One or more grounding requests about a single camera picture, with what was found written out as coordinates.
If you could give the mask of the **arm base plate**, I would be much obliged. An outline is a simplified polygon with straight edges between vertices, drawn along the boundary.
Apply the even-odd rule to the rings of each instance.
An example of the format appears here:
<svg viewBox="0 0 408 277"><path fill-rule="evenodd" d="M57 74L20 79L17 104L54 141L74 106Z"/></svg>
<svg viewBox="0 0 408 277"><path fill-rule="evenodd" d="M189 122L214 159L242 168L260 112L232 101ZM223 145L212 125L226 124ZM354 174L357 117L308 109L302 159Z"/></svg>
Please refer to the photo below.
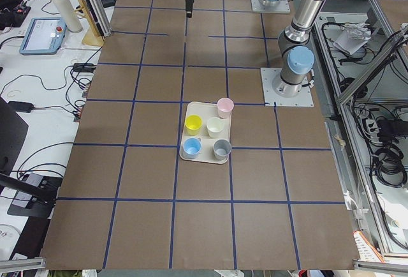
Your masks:
<svg viewBox="0 0 408 277"><path fill-rule="evenodd" d="M280 68L261 68L261 81L266 106L313 107L313 99L307 77L298 85L286 84L281 79Z"/></svg>
<svg viewBox="0 0 408 277"><path fill-rule="evenodd" d="M288 0L280 0L275 2L251 0L251 8L252 12L255 13L289 14L291 11Z"/></svg>

